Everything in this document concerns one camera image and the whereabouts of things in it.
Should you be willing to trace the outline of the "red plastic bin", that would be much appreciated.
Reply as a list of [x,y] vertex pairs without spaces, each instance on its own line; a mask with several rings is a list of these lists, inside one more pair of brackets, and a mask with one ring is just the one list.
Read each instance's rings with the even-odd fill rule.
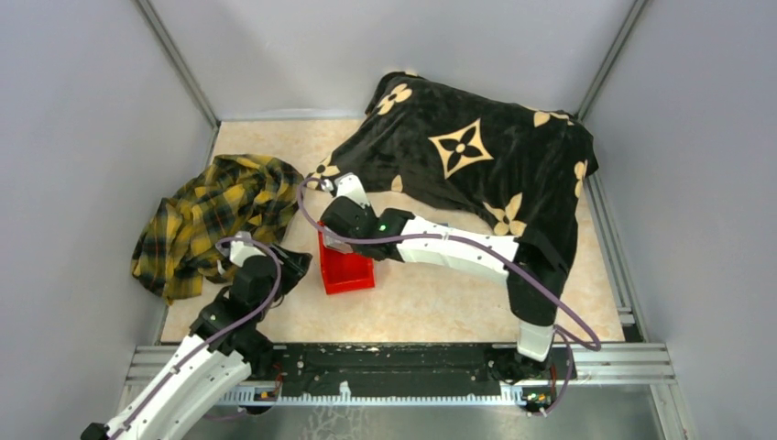
[[372,259],[327,247],[322,232],[318,232],[318,248],[323,288],[327,295],[376,287]]

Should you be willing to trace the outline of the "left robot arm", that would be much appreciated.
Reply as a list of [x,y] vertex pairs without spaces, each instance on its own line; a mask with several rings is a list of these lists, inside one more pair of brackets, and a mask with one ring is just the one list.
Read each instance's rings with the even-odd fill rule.
[[272,372],[274,345],[257,324],[305,277],[312,254],[243,234],[215,247],[237,268],[232,283],[200,311],[146,388],[109,421],[90,423],[83,439],[182,439],[238,383]]

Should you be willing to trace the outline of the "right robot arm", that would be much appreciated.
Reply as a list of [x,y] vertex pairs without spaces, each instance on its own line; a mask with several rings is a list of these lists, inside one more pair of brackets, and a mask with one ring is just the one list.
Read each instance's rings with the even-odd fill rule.
[[551,345],[557,297],[568,269],[544,236],[488,236],[435,224],[411,212],[336,197],[319,224],[326,238],[357,255],[381,261],[447,267],[506,287],[519,319],[516,365],[539,378],[553,362]]

